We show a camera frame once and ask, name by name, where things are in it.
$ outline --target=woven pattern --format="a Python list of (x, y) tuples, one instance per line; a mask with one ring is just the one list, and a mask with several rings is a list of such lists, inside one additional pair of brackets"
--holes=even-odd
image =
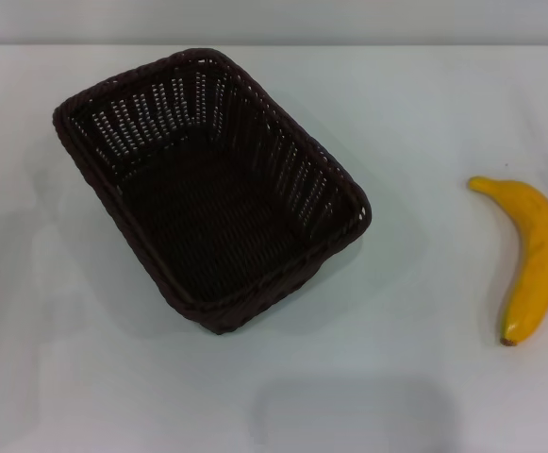
[(216, 333), (298, 289), (371, 221), (342, 167), (211, 49), (112, 77), (54, 125), (169, 304)]

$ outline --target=banana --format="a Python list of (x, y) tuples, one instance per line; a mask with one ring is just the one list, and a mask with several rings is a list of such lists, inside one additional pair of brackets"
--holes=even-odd
[(548, 311), (548, 199), (520, 181), (475, 176), (469, 188), (500, 205), (521, 236), (523, 262), (507, 301), (500, 340), (514, 346), (536, 330)]

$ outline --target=rectangular basket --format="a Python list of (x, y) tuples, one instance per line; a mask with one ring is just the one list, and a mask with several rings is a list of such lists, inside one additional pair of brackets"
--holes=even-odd
[(334, 158), (212, 49), (109, 78), (54, 126), (167, 302), (215, 333), (296, 291), (371, 221)]

